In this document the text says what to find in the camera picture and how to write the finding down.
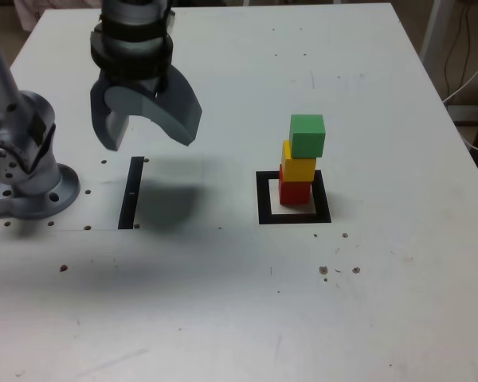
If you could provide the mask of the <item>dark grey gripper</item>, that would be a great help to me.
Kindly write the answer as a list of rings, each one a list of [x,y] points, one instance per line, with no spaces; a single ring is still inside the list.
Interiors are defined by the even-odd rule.
[[[111,151],[119,150],[130,116],[152,121],[184,146],[195,140],[202,116],[192,87],[174,66],[102,68],[90,104],[96,137]]]

